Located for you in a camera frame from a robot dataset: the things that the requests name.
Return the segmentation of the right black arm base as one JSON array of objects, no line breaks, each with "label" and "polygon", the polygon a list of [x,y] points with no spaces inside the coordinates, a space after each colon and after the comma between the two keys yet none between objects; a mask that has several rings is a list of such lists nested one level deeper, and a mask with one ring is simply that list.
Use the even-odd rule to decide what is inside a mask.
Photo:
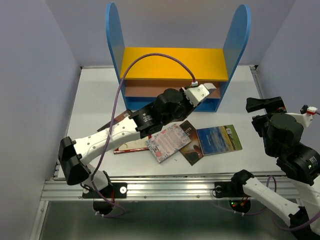
[{"label": "right black arm base", "polygon": [[230,181],[216,181],[211,194],[217,199],[229,198],[229,206],[235,214],[253,215],[250,196],[244,193],[243,186],[254,175],[247,170],[236,172]]}]

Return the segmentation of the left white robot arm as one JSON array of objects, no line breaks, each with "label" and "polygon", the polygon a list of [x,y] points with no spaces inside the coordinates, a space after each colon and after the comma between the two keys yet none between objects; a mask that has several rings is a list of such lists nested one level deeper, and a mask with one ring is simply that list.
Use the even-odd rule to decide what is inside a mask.
[{"label": "left white robot arm", "polygon": [[95,176],[96,169],[90,162],[102,157],[105,152],[127,142],[135,141],[159,132],[163,126],[177,119],[185,119],[206,97],[202,86],[166,89],[155,101],[125,117],[118,123],[111,122],[105,130],[90,136],[63,138],[59,144],[58,160],[69,186],[91,184],[95,193],[106,197],[111,193],[111,184],[105,172]]}]

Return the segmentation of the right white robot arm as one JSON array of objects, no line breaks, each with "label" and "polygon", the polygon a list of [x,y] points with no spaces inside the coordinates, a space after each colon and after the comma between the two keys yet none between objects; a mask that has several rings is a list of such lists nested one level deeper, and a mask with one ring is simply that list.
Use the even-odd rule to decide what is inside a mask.
[{"label": "right white robot arm", "polygon": [[297,240],[320,238],[320,153],[301,142],[304,130],[320,114],[318,107],[304,105],[298,113],[288,112],[281,97],[249,97],[248,113],[253,128],[263,141],[265,154],[275,158],[282,171],[279,190],[269,187],[247,170],[235,173],[231,192],[260,202],[282,221],[279,228]]}]

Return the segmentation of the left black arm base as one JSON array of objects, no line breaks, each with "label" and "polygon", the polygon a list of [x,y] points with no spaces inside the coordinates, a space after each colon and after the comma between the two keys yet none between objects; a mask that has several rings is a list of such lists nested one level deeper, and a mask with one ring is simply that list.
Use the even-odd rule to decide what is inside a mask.
[{"label": "left black arm base", "polygon": [[108,186],[97,192],[92,186],[80,183],[82,187],[82,197],[84,199],[93,199],[92,207],[94,214],[102,218],[117,218],[125,213],[125,209],[116,203],[116,199],[125,199],[128,192],[126,182],[109,181]]}]

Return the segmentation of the blue Animal Farm book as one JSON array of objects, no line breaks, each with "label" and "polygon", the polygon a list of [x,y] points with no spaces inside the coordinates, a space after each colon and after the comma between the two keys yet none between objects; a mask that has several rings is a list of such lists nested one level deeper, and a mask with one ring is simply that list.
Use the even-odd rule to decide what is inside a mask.
[{"label": "blue Animal Farm book", "polygon": [[233,124],[196,130],[204,156],[222,154],[243,149]]}]

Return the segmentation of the blue Jane Eyre book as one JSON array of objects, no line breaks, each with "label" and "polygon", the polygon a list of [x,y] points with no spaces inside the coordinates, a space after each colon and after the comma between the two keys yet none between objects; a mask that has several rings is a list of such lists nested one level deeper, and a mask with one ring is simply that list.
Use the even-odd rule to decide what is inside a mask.
[{"label": "blue Jane Eyre book", "polygon": [[215,85],[211,82],[204,83],[203,86],[208,91],[208,94],[207,94],[208,96],[211,95],[213,92],[215,92],[215,90],[217,89]]}]

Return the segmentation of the floral Little Women book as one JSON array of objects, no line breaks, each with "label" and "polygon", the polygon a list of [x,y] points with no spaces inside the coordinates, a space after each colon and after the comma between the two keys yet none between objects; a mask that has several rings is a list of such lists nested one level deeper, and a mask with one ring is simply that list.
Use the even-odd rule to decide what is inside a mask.
[{"label": "floral Little Women book", "polygon": [[173,124],[146,140],[145,144],[161,164],[190,142],[191,139],[185,131],[179,125]]}]

